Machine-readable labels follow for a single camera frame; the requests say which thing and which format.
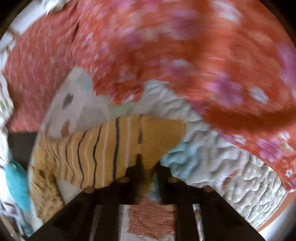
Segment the turquoise small pillow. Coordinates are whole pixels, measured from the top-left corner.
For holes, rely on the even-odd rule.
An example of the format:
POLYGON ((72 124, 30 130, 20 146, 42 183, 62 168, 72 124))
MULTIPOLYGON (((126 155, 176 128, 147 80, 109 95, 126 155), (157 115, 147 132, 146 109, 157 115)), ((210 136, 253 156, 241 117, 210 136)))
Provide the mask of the turquoise small pillow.
POLYGON ((26 170, 17 161, 9 162, 4 170, 11 197, 23 211, 29 212, 31 203, 26 170))

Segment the orange floral fabric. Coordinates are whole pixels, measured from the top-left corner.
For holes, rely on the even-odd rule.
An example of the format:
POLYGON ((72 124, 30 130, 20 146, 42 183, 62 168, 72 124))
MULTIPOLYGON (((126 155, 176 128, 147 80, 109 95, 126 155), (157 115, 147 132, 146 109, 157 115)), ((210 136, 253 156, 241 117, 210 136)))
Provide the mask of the orange floral fabric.
POLYGON ((295 46, 259 1, 70 1, 17 38, 3 74, 12 132, 35 131, 73 67, 114 105, 166 82, 295 190, 295 46))

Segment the yellow striped knit sweater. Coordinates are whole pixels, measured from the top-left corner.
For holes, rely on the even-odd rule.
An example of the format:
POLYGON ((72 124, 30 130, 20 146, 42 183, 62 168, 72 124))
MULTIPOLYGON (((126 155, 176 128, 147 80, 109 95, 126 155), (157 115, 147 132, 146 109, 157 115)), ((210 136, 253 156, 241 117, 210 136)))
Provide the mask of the yellow striped knit sweater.
POLYGON ((184 120, 134 115, 62 139, 40 138, 33 154, 30 187, 37 217, 46 222, 64 207, 57 178, 79 189, 99 189, 122 177, 136 164, 138 155, 142 156, 147 191, 154 166, 185 133, 184 120))

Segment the white patchwork heart quilt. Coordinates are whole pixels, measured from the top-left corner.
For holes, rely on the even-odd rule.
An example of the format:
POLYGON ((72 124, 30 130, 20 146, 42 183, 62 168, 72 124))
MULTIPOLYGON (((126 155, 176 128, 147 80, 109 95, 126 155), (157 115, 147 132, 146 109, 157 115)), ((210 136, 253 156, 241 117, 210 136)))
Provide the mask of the white patchwork heart quilt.
MULTIPOLYGON (((81 68, 74 68, 52 101, 34 150, 42 137, 62 139, 109 120, 134 115, 184 120, 187 124, 184 138, 159 161, 187 184, 212 186, 254 228, 264 224, 286 199, 287 192, 272 168, 222 138, 187 102, 156 80, 145 84, 138 102, 112 106, 107 96, 93 93, 91 76, 81 68)), ((81 190, 60 178, 56 184, 64 205, 81 190)))

